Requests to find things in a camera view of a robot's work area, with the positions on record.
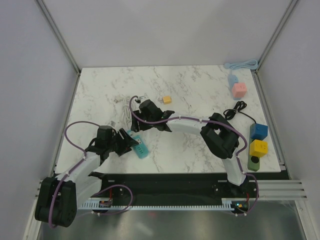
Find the teal power strip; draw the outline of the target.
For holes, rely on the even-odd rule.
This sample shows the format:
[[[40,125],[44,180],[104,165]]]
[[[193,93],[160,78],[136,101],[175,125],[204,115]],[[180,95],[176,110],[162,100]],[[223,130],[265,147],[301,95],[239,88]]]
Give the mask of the teal power strip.
[[[146,158],[149,155],[149,150],[145,145],[141,136],[131,130],[128,130],[127,133],[129,134],[130,137],[132,137],[135,141],[138,142],[138,145],[132,147],[133,151],[136,153],[138,158],[139,159]]]

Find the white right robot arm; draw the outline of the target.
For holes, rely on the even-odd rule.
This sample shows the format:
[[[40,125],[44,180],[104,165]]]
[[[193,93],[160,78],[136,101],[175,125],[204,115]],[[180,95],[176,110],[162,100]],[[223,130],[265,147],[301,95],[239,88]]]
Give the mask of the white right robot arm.
[[[202,137],[210,152],[222,160],[227,173],[229,191],[235,197],[247,191],[239,153],[246,149],[245,137],[234,129],[219,113],[200,119],[184,116],[172,110],[162,111],[146,97],[133,96],[129,100],[130,129],[137,133],[155,128],[161,132],[185,133]]]

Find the yellow plug adapter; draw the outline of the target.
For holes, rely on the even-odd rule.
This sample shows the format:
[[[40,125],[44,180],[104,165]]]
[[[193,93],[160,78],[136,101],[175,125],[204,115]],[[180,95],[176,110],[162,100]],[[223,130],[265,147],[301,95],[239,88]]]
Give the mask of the yellow plug adapter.
[[[161,101],[163,102],[164,105],[171,104],[172,103],[172,98],[171,96],[163,96]]]

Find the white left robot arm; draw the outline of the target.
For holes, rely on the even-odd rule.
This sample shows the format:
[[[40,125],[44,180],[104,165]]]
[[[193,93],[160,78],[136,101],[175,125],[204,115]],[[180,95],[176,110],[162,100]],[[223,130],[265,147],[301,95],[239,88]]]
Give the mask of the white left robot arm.
[[[79,162],[42,181],[34,218],[48,223],[52,228],[69,227],[84,202],[95,194],[104,197],[110,191],[109,183],[93,176],[92,172],[102,165],[110,153],[122,156],[138,144],[123,128],[116,131],[111,126],[100,126],[96,137],[83,150]]]

